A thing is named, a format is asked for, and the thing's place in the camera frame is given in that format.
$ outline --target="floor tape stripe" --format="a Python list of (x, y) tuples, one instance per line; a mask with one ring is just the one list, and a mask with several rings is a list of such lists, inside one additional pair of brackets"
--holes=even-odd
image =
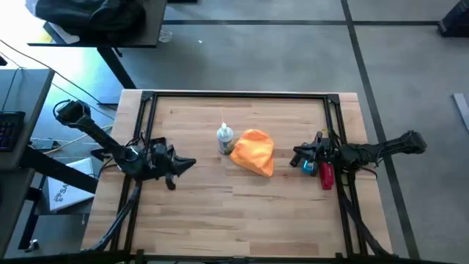
[[(374, 94), (372, 90), (372, 85), (369, 81), (368, 73), (366, 72), (365, 61), (358, 44), (358, 37), (355, 31), (355, 27), (352, 22), (352, 15), (350, 13), (349, 5), (347, 0), (341, 0), (342, 8), (344, 9), (344, 15), (347, 21), (347, 28), (349, 29), (350, 41), (352, 42), (353, 53), (355, 54), (355, 59), (357, 61), (358, 71), (363, 83), (363, 88), (365, 90), (366, 100), (369, 105), (369, 110), (372, 115), (372, 120), (374, 124), (374, 129), (376, 130), (377, 138), (379, 142), (386, 141), (386, 135), (384, 132), (384, 127), (381, 122), (380, 113), (377, 108), (376, 100), (374, 99)], [(409, 257), (412, 259), (420, 259), (418, 253), (418, 247), (416, 243), (416, 238), (413, 234), (412, 226), (410, 224), (409, 215), (407, 213), (407, 208), (405, 206), (404, 197), (402, 196), (402, 190), (399, 186), (399, 180), (397, 178), (396, 169), (394, 168), (394, 163), (390, 156), (384, 158), (384, 164), (386, 172), (388, 173), (389, 183), (391, 184), (391, 191), (394, 197), (394, 203), (396, 204), (397, 214), (402, 228), (402, 233), (404, 235), (405, 244)]]
[[(164, 25), (346, 26), (338, 20), (164, 20)], [(437, 26), (438, 21), (353, 21), (356, 26)]]

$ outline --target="red object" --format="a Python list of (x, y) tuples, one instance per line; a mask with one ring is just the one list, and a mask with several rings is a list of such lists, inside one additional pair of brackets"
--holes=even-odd
[(334, 185), (334, 168), (332, 164), (320, 162), (320, 178), (323, 190), (331, 190)]

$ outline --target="wooden table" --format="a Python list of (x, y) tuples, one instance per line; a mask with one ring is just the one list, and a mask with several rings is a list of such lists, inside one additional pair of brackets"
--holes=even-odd
[[(132, 139), (141, 93), (122, 92), (112, 131), (120, 144)], [(348, 141), (365, 143), (357, 95), (339, 97)], [(235, 138), (249, 128), (270, 134), (275, 143), (272, 177), (249, 172), (218, 152), (222, 113)], [(178, 179), (176, 191), (167, 190), (164, 180), (144, 182), (132, 252), (219, 257), (334, 257), (345, 252), (336, 190), (323, 191), (318, 177), (289, 165), (292, 148), (312, 141), (325, 127), (318, 100), (159, 97), (152, 138), (165, 136), (178, 155), (197, 163)], [(123, 176), (115, 167), (101, 175), (83, 248), (96, 243), (114, 220)], [(364, 222), (391, 251), (374, 175), (357, 173), (356, 188)], [(350, 226), (358, 250), (352, 222)], [(124, 223), (120, 249), (126, 227)]]

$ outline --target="blue object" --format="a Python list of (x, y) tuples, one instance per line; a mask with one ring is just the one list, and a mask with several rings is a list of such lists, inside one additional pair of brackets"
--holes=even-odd
[(303, 163), (303, 166), (301, 167), (301, 171), (307, 175), (315, 175), (317, 172), (317, 163), (316, 162), (311, 162), (309, 163), (308, 161), (305, 161)]

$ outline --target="computer keyboard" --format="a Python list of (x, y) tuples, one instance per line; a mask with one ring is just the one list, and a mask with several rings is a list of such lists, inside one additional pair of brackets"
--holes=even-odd
[(12, 152), (23, 128), (23, 111), (0, 111), (0, 152)]

